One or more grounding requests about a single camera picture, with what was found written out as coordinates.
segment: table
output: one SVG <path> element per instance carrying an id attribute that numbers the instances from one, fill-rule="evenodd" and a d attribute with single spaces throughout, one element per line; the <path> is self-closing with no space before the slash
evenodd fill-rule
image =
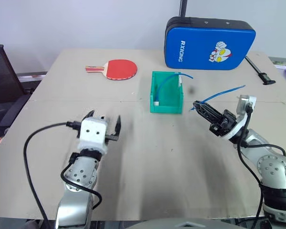
<path id="1" fill-rule="evenodd" d="M 93 220 L 255 215 L 259 188 L 232 144 L 213 135 L 196 112 L 188 112 L 194 100 L 246 84 L 209 104 L 236 114 L 239 95 L 255 95 L 249 127 L 286 150 L 286 82 L 265 54 L 251 52 L 249 57 L 277 83 L 262 85 L 246 60 L 231 71 L 172 70 L 164 64 L 163 51 L 64 50 L 0 145 L 0 217 L 41 218 L 25 175 L 23 144 L 36 129 L 80 121 L 92 109 L 110 118 L 109 131 L 117 116 L 122 118 L 120 139 L 110 142 L 98 169 L 96 190 L 103 203 Z M 85 72 L 85 65 L 118 58 L 138 65 L 135 77 L 116 82 Z M 149 112 L 152 71 L 194 77 L 183 80 L 182 115 Z M 77 141 L 75 131 L 56 127 L 35 136 L 28 146 L 32 180 L 50 219 L 55 219 L 63 194 L 60 172 Z"/>

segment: chair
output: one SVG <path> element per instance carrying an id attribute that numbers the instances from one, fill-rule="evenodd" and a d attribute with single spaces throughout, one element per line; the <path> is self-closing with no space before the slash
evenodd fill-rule
<path id="1" fill-rule="evenodd" d="M 0 137 L 31 95 L 26 93 L 0 44 Z"/>

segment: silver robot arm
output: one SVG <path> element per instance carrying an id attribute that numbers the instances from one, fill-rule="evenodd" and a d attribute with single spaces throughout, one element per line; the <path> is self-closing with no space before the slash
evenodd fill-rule
<path id="1" fill-rule="evenodd" d="M 239 115 L 237 118 L 228 110 L 221 114 L 207 103 L 195 101 L 194 107 L 211 123 L 211 132 L 224 140 L 229 140 L 236 147 L 247 120 L 246 108 L 250 105 L 254 109 L 255 102 L 256 98 L 253 96 L 240 96 L 236 110 Z M 254 130 L 246 130 L 241 152 L 253 163 L 262 177 L 260 186 L 265 200 L 265 216 L 286 223 L 286 156 L 276 153 L 269 146 L 256 147 L 264 144 L 269 143 Z"/>
<path id="2" fill-rule="evenodd" d="M 118 118 L 115 134 L 107 135 L 107 123 L 93 117 L 90 112 L 82 122 L 69 122 L 67 126 L 78 131 L 80 153 L 73 153 L 68 166 L 62 171 L 64 194 L 59 203 L 55 228 L 88 229 L 92 209 L 101 201 L 101 195 L 93 188 L 97 180 L 97 168 L 103 155 L 107 153 L 109 140 L 117 141 L 121 130 L 121 119 Z M 93 196 L 99 198 L 93 204 Z"/>

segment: blue cable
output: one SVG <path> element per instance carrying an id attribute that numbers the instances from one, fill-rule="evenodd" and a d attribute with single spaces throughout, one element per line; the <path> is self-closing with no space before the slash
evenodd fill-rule
<path id="1" fill-rule="evenodd" d="M 243 87 L 245 87 L 245 85 L 239 86 L 239 87 L 235 87 L 235 88 L 232 88 L 232 89 L 229 89 L 229 90 L 226 90 L 226 91 L 217 93 L 217 94 L 215 94 L 215 95 L 212 95 L 212 96 L 206 98 L 205 100 L 201 101 L 200 103 L 201 103 L 201 104 L 204 104 L 206 101 L 209 101 L 210 99 L 213 99 L 213 98 L 215 98 L 215 97 L 217 97 L 217 96 L 219 96 L 219 95 L 226 94 L 226 93 L 228 93 L 228 92 L 232 92 L 232 91 L 238 90 L 238 89 L 243 88 Z"/>
<path id="2" fill-rule="evenodd" d="M 187 77 L 193 79 L 192 76 L 187 75 L 187 74 L 184 74 L 184 73 L 174 73 L 174 74 L 172 74 L 172 75 L 170 75 L 170 76 L 167 76 L 167 77 L 162 81 L 162 83 L 160 84 L 160 86 L 158 87 L 158 90 L 157 90 L 157 92 L 156 92 L 156 96 L 155 96 L 155 99 L 154 99 L 155 102 L 158 102 L 158 101 L 159 101 L 160 89 L 163 87 L 163 85 L 164 85 L 169 79 L 173 78 L 175 75 L 185 75 L 185 76 L 187 76 Z"/>

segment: green box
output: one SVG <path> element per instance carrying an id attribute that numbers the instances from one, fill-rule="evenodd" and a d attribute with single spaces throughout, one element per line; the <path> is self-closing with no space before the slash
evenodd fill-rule
<path id="1" fill-rule="evenodd" d="M 152 113 L 182 113 L 183 89 L 181 77 L 178 75 L 179 73 L 180 72 L 153 71 L 150 99 L 150 109 Z M 162 86 L 159 92 L 159 105 L 154 105 L 156 93 L 161 84 Z"/>

